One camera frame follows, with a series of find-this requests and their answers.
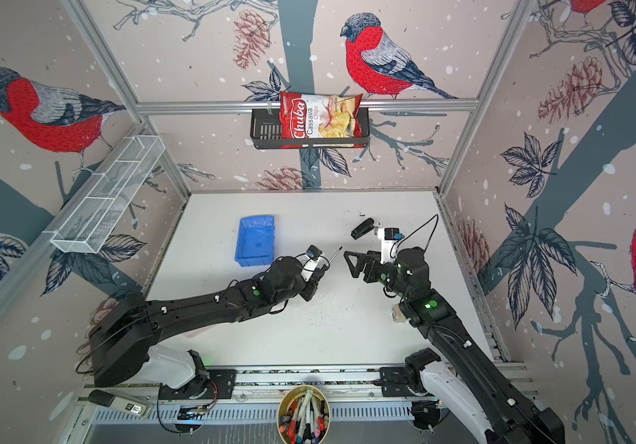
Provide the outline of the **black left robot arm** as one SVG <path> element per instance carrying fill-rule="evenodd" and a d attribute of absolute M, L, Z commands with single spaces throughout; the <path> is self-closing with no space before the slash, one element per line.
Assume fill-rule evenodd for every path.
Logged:
<path fill-rule="evenodd" d="M 296 296 L 308 302 L 330 266 L 322 255 L 281 256 L 264 272 L 233 280 L 219 292 L 164 301 L 129 295 L 90 331 L 94 384 L 109 388 L 128 381 L 151 360 L 151 347 L 176 335 L 275 315 L 273 307 Z"/>

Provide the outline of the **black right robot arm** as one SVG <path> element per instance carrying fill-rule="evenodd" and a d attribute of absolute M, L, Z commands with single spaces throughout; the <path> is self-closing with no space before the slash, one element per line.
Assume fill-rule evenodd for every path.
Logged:
<path fill-rule="evenodd" d="M 539 409 L 472 340 L 457 311 L 433 288 L 425 251 L 412 247 L 381 263 L 377 252 L 344 254 L 353 278 L 399 297 L 399 311 L 432 345 L 405 360 L 408 387 L 443 401 L 480 443 L 562 443 L 564 425 Z"/>

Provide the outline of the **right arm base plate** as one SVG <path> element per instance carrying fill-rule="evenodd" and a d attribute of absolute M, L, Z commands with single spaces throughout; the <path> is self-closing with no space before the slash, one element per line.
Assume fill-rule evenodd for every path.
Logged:
<path fill-rule="evenodd" d="M 385 398 L 430 397 L 431 394 L 421 386 L 416 377 L 406 366 L 381 367 L 378 386 Z"/>

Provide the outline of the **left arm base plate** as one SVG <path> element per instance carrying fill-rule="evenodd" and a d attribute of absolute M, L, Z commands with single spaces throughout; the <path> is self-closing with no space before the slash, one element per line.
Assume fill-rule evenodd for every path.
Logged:
<path fill-rule="evenodd" d="M 234 369 L 210 369 L 206 376 L 197 376 L 180 388 L 162 385 L 159 401 L 229 400 L 232 398 L 236 376 Z"/>

